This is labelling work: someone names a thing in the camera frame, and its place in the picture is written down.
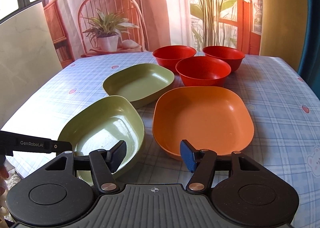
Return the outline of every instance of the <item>wooden chair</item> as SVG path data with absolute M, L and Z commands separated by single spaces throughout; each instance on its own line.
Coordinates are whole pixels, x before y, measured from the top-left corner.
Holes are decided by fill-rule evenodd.
M 139 28 L 128 28 L 127 33 L 122 33 L 122 40 L 130 39 L 138 43 L 141 48 L 123 50 L 118 49 L 116 52 L 100 52 L 98 47 L 97 40 L 92 39 L 90 41 L 89 37 L 86 37 L 86 34 L 83 33 L 91 27 L 89 20 L 85 17 L 96 17 L 96 9 L 101 10 L 104 13 L 123 13 L 124 18 L 128 18 L 130 23 L 134 23 L 139 26 Z M 78 12 L 78 25 L 81 35 L 81 41 L 84 48 L 85 54 L 81 57 L 89 57 L 93 54 L 112 54 L 112 53 L 127 53 L 127 52 L 144 52 L 149 49 L 148 47 L 148 38 L 146 33 L 146 26 L 144 19 L 142 17 L 141 10 L 139 5 L 135 0 L 85 0 L 79 9 Z

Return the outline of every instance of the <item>chair backrest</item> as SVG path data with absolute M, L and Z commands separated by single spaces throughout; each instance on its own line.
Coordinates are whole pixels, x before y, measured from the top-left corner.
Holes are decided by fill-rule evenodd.
M 142 51 L 148 50 L 148 41 L 146 37 L 146 26 L 142 17 L 139 5 L 135 0 L 85 0 L 80 6 L 78 12 L 78 24 L 81 34 L 82 45 L 85 53 L 91 48 L 97 48 L 96 39 L 90 41 L 84 31 L 89 29 L 91 25 L 89 20 L 85 17 L 96 17 L 96 9 L 101 10 L 103 13 L 122 13 L 124 18 L 128 18 L 130 23 L 134 23 L 139 28 L 128 28 L 128 33 L 122 33 L 122 40 L 131 39 L 141 45 Z

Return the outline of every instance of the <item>blue plaid tablecloth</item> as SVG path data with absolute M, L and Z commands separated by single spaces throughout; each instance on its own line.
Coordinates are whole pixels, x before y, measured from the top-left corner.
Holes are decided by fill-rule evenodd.
M 40 88 L 2 130 L 56 140 L 73 116 L 107 96 L 102 83 L 108 76 L 139 63 L 156 62 L 148 52 L 78 59 Z M 174 87 L 180 86 L 176 76 Z M 254 123 L 254 138 L 243 152 L 296 189 L 300 198 L 292 223 L 296 228 L 320 227 L 319 99 L 292 68 L 274 57 L 247 55 L 225 87 L 243 99 Z M 169 158 L 152 136 L 154 108 L 152 103 L 138 109 L 146 146 L 139 162 L 118 182 L 186 185 L 191 173 Z M 26 177 L 53 157 L 15 152 L 8 159 Z M 217 174 L 213 185 L 227 177 Z

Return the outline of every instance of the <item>red bowl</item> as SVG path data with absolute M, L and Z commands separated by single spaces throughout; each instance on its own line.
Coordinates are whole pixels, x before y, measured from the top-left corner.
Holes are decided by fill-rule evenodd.
M 165 46 L 155 50 L 152 55 L 156 58 L 158 64 L 176 72 L 176 64 L 184 59 L 193 57 L 197 51 L 194 48 L 183 45 Z
M 236 71 L 240 67 L 245 57 L 242 51 L 225 46 L 208 46 L 203 48 L 202 51 L 205 56 L 218 58 L 228 63 L 231 67 L 231 72 Z
M 185 86 L 223 86 L 231 72 L 228 63 L 212 57 L 185 58 L 176 65 Z

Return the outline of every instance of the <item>black gripper pad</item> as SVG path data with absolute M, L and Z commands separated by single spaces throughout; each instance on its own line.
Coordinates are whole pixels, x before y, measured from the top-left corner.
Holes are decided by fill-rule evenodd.
M 179 184 L 126 185 L 104 195 L 83 219 L 65 228 L 238 228 L 213 209 L 207 198 L 191 195 Z M 28 228 L 17 224 L 15 228 Z

